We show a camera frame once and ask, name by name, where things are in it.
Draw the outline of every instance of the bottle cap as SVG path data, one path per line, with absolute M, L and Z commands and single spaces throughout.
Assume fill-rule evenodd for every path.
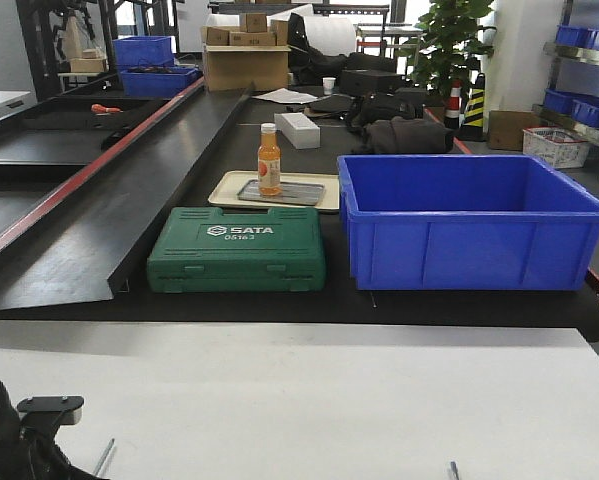
M 261 133 L 275 133 L 277 131 L 277 125 L 274 123 L 262 123 Z

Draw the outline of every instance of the sata logo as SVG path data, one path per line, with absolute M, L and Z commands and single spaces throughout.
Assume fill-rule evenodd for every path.
M 219 237 L 228 233 L 237 235 L 275 233 L 272 227 L 230 227 L 230 230 L 228 230 L 228 228 L 224 227 L 223 225 L 213 225 L 212 227 L 208 227 L 206 232 L 208 235 L 212 235 L 213 237 Z
M 272 227 L 230 227 L 230 233 L 275 233 Z
M 218 237 L 220 235 L 225 235 L 226 233 L 228 233 L 228 229 L 223 225 L 214 225 L 212 227 L 208 227 L 208 230 L 206 230 L 206 232 L 208 232 L 208 235 Z

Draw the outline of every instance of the green tool case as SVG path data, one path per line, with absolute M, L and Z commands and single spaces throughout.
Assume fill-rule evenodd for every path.
M 174 208 L 148 258 L 154 292 L 306 291 L 326 265 L 316 209 Z

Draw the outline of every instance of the white paper cup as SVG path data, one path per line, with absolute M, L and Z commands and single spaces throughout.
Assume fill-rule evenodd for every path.
M 332 95 L 335 88 L 335 77 L 323 77 L 323 94 Z

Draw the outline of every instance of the white wall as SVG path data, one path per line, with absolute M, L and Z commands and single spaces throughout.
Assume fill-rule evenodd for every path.
M 24 103 L 36 103 L 15 0 L 0 0 L 0 90 L 30 91 Z
M 486 110 L 529 111 L 543 101 L 551 59 L 543 45 L 553 41 L 563 0 L 498 0 L 495 54 L 486 73 Z
M 186 3 L 177 4 L 179 49 L 182 52 L 201 52 L 199 30 L 206 24 L 209 14 L 208 2 L 205 0 L 187 0 Z
M 552 58 L 543 52 L 555 39 L 563 0 L 497 0 L 495 54 L 487 62 L 486 111 L 529 111 L 542 103 Z M 570 25 L 599 29 L 599 0 L 575 0 Z M 599 95 L 599 67 L 562 61 L 557 88 Z

